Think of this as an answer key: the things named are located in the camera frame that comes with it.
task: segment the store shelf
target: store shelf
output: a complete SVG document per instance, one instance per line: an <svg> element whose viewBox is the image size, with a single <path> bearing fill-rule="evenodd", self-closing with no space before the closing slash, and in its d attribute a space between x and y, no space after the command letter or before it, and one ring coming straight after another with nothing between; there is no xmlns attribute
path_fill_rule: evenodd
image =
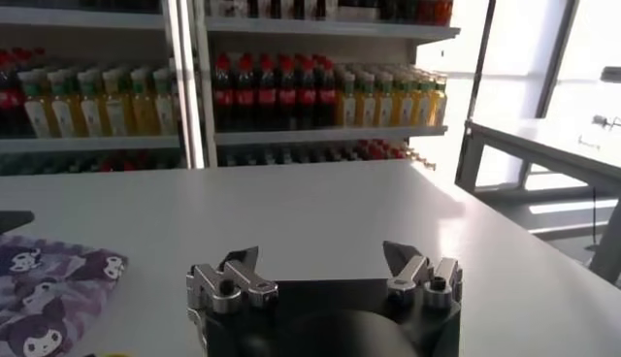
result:
<svg viewBox="0 0 621 357"><path fill-rule="evenodd" d="M156 14L124 14L7 6L0 7L0 24L163 30L164 17Z"/></svg>
<svg viewBox="0 0 621 357"><path fill-rule="evenodd" d="M272 18L207 17L206 23L212 32L382 37L425 42L452 39L460 32L459 28L441 26Z"/></svg>
<svg viewBox="0 0 621 357"><path fill-rule="evenodd" d="M447 127L344 128L322 130L271 131L215 134L215 143L223 146L277 143L336 142L361 139L403 139L441 136Z"/></svg>
<svg viewBox="0 0 621 357"><path fill-rule="evenodd" d="M168 147L180 147L179 138L177 136L165 136L0 140L0 153L95 151Z"/></svg>

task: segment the bottle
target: bottle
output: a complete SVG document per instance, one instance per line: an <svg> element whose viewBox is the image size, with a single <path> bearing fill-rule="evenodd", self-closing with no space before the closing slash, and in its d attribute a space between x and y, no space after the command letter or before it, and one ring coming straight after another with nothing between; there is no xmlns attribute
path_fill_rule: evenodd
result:
<svg viewBox="0 0 621 357"><path fill-rule="evenodd" d="M41 92L40 80L36 73L20 72L17 74L26 95L24 108L37 138L59 138L60 129L54 116L51 102Z"/></svg>
<svg viewBox="0 0 621 357"><path fill-rule="evenodd" d="M418 115L415 123L420 126L428 126L431 124L431 115L433 114L433 98L432 92L434 83L429 78L422 78L420 82L420 102L418 104Z"/></svg>
<svg viewBox="0 0 621 357"><path fill-rule="evenodd" d="M413 78L409 74L399 73L397 75L397 90L395 92L395 109L392 114L393 126L410 126L412 122L412 93L411 86Z"/></svg>
<svg viewBox="0 0 621 357"><path fill-rule="evenodd" d="M78 74L78 82L82 92L82 113L86 119L88 133L91 137L109 137L112 135L110 119L106 112L106 101L98 90L96 82L97 70L89 70Z"/></svg>
<svg viewBox="0 0 621 357"><path fill-rule="evenodd" d="M360 72L360 84L356 93L356 126L373 126L376 113L375 79L376 77L368 72Z"/></svg>
<svg viewBox="0 0 621 357"><path fill-rule="evenodd" d="M216 132L230 130L233 123L233 87L229 71L229 59L222 54L215 62L213 77L213 114Z"/></svg>
<svg viewBox="0 0 621 357"><path fill-rule="evenodd" d="M117 68L103 73L106 88L106 113L115 137L136 133L131 99L125 90L121 91L120 75L120 70Z"/></svg>
<svg viewBox="0 0 621 357"><path fill-rule="evenodd" d="M235 91L236 129L238 131L250 130L254 111L252 62L249 58L240 61L240 72L237 77L237 89Z"/></svg>
<svg viewBox="0 0 621 357"><path fill-rule="evenodd" d="M438 77L436 89L432 92L432 112L429 126L442 126L444 124L444 113L446 112L446 77Z"/></svg>
<svg viewBox="0 0 621 357"><path fill-rule="evenodd" d="M316 95L312 61L305 59L302 63L302 76L297 95L298 117L302 130L309 130L313 127Z"/></svg>
<svg viewBox="0 0 621 357"><path fill-rule="evenodd" d="M155 110L155 101L149 90L148 79L150 78L151 76L147 68L139 68L132 71L131 79L134 88L132 104L134 107L134 117L136 118L138 134L143 136L158 136L161 131L159 119L157 118L157 112Z"/></svg>
<svg viewBox="0 0 621 357"><path fill-rule="evenodd" d="M337 125L354 126L356 119L356 99L354 83L356 77L351 72L344 72L337 101Z"/></svg>
<svg viewBox="0 0 621 357"><path fill-rule="evenodd" d="M171 96L171 77L167 68L161 68L153 72L155 81L155 109L162 135L177 134L177 119L173 110L173 98Z"/></svg>
<svg viewBox="0 0 621 357"><path fill-rule="evenodd" d="M276 86L274 82L274 65L270 58L261 62L261 80L259 82L259 114L256 127L266 130L277 130L276 121Z"/></svg>
<svg viewBox="0 0 621 357"><path fill-rule="evenodd" d="M336 82L332 61L323 60L323 71L320 72L317 127L334 126L336 122Z"/></svg>
<svg viewBox="0 0 621 357"><path fill-rule="evenodd" d="M293 61L289 57L284 57L280 64L281 76L278 89L278 111L280 130L296 130L295 119L295 75L293 73Z"/></svg>
<svg viewBox="0 0 621 357"><path fill-rule="evenodd" d="M6 52L0 53L0 136L7 138L35 136L23 106L24 100L15 63Z"/></svg>
<svg viewBox="0 0 621 357"><path fill-rule="evenodd" d="M67 78L68 74L63 70L48 73L52 93L51 107L63 138L87 137L86 121L79 100L70 92L72 78Z"/></svg>
<svg viewBox="0 0 621 357"><path fill-rule="evenodd" d="M392 75L380 72L376 83L376 113L373 126L390 126L393 104Z"/></svg>

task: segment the juice bottle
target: juice bottle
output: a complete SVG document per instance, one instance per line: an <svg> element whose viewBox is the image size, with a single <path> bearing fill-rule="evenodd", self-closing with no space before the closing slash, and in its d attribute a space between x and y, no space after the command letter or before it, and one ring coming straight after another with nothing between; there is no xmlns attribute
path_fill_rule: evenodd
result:
<svg viewBox="0 0 621 357"><path fill-rule="evenodd" d="M146 68L139 68L132 71L132 82L134 84L134 117L138 127L138 133L144 136L160 135L159 119L155 111L155 103L148 90L149 78Z"/></svg>
<svg viewBox="0 0 621 357"><path fill-rule="evenodd" d="M52 102L60 135L63 138L87 137L88 129L76 95L70 92L71 78L67 78L66 71L48 73L51 83Z"/></svg>
<svg viewBox="0 0 621 357"><path fill-rule="evenodd" d="M109 137L112 135L110 119L106 112L106 100L97 88L97 72L86 71L78 74L82 92L82 113L86 119L88 133L91 137Z"/></svg>
<svg viewBox="0 0 621 357"><path fill-rule="evenodd" d="M337 125L354 126L356 120L356 99L354 84L356 76L351 72L343 72L341 88L337 98Z"/></svg>
<svg viewBox="0 0 621 357"><path fill-rule="evenodd" d="M376 77L368 72L360 72L358 91L356 92L356 126L373 126L376 113L374 84Z"/></svg>
<svg viewBox="0 0 621 357"><path fill-rule="evenodd" d="M127 136L136 134L134 114L131 99L124 90L121 91L120 70L115 68L104 72L106 87L106 113L110 119L113 136Z"/></svg>
<svg viewBox="0 0 621 357"><path fill-rule="evenodd" d="M404 73L399 73L397 79L397 91L395 93L395 112L392 115L393 126L411 125L412 119L412 95L411 85L413 79Z"/></svg>
<svg viewBox="0 0 621 357"><path fill-rule="evenodd" d="M433 116L429 121L430 126L442 126L444 124L444 113L446 112L446 77L438 77L436 90L432 93Z"/></svg>
<svg viewBox="0 0 621 357"><path fill-rule="evenodd" d="M416 115L416 124L420 126L429 126L432 121L432 88L434 82L429 77L423 77L420 80L420 101L418 104L418 114Z"/></svg>
<svg viewBox="0 0 621 357"><path fill-rule="evenodd" d="M390 126L392 119L392 75L386 72L379 73L376 87L376 112L373 126Z"/></svg>
<svg viewBox="0 0 621 357"><path fill-rule="evenodd" d="M26 95L24 108L37 138L59 138L58 122L49 98L41 91L39 77L33 72L20 72L17 75Z"/></svg>
<svg viewBox="0 0 621 357"><path fill-rule="evenodd" d="M159 119L159 126L163 135L177 134L177 119L173 110L173 97L171 96L171 77L167 68L153 72L155 80L155 109Z"/></svg>

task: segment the white table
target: white table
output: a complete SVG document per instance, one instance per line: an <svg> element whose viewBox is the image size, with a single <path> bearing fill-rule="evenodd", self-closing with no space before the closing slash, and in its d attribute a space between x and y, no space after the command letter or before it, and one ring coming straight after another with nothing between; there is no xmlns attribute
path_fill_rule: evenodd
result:
<svg viewBox="0 0 621 357"><path fill-rule="evenodd" d="M463 356L619 356L621 292L407 161L0 178L20 233L114 249L130 267L72 356L200 356L185 272L260 245L270 279L389 276L381 242L456 257Z"/></svg>
<svg viewBox="0 0 621 357"><path fill-rule="evenodd" d="M616 134L603 136L607 139L603 143L608 146L597 147L594 146L597 141L593 140L593 135L599 134L602 129L594 125L573 126L569 120L467 121L466 128L468 133L462 143L455 183L468 192L474 192L483 148L492 146L527 162L621 195L621 155L610 147L615 141L615 144L621 143L621 137ZM589 269L610 282L619 277L621 205L613 211Z"/></svg>

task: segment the purple patterned cloth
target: purple patterned cloth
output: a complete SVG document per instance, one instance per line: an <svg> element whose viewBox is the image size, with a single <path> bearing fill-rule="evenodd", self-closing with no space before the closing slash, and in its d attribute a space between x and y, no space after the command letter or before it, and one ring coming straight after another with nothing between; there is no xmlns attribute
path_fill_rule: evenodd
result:
<svg viewBox="0 0 621 357"><path fill-rule="evenodd" d="M104 249L0 235L0 357L67 353L126 266Z"/></svg>

